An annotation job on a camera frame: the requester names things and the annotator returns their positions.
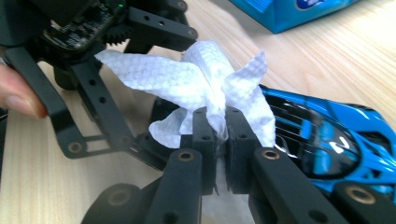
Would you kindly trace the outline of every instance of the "blue plastic packaging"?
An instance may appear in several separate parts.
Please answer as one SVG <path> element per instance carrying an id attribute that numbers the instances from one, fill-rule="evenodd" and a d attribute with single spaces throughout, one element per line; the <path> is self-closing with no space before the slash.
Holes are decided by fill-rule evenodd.
<path id="1" fill-rule="evenodd" d="M 312 21 L 358 0 L 230 0 L 274 34 Z"/>

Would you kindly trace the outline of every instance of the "toy car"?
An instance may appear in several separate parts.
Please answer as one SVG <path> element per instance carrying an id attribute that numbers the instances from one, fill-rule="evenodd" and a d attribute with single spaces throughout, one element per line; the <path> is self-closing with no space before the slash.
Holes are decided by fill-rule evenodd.
<path id="1" fill-rule="evenodd" d="M 340 181 L 357 181 L 396 203 L 396 134 L 377 111 L 261 89 L 276 117 L 275 147 L 312 183 L 332 192 Z"/>

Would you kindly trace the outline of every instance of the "gear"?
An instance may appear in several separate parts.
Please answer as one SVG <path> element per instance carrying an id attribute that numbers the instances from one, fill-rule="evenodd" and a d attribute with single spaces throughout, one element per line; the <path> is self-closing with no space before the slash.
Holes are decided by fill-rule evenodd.
<path id="1" fill-rule="evenodd" d="M 132 27 L 121 23 L 108 29 L 103 40 L 107 44 L 117 45 L 124 42 L 132 31 Z"/>

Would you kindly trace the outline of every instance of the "fingernail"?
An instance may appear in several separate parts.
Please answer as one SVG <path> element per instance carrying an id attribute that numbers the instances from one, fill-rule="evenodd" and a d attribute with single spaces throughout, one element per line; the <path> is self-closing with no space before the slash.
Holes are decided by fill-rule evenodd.
<path id="1" fill-rule="evenodd" d="M 38 118 L 32 105 L 29 101 L 22 99 L 19 96 L 8 96 L 6 99 L 8 109 L 16 110 L 29 117 Z"/>

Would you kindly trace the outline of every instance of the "wooden table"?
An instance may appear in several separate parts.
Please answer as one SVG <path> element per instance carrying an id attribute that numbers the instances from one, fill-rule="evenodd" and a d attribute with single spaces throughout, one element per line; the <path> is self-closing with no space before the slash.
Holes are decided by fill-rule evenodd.
<path id="1" fill-rule="evenodd" d="M 187 2 L 187 17 L 199 39 L 217 41 L 235 69 L 265 49 L 269 69 L 263 84 L 368 105 L 396 129 L 396 1 L 359 1 L 278 35 L 228 1 Z M 180 59 L 179 52 L 166 49 L 151 53 Z M 40 65 L 51 77 L 50 67 Z M 152 97 L 145 95 L 148 99 L 142 101 L 143 93 L 123 87 L 108 69 L 102 75 L 134 131 L 145 131 L 147 123 L 137 125 L 137 121 L 148 117 Z M 78 95 L 59 92 L 83 133 L 97 133 Z M 122 153 L 69 160 L 57 145 L 49 119 L 10 112 L 0 223 L 79 223 L 105 188 L 121 182 L 144 187 L 160 175 Z"/>

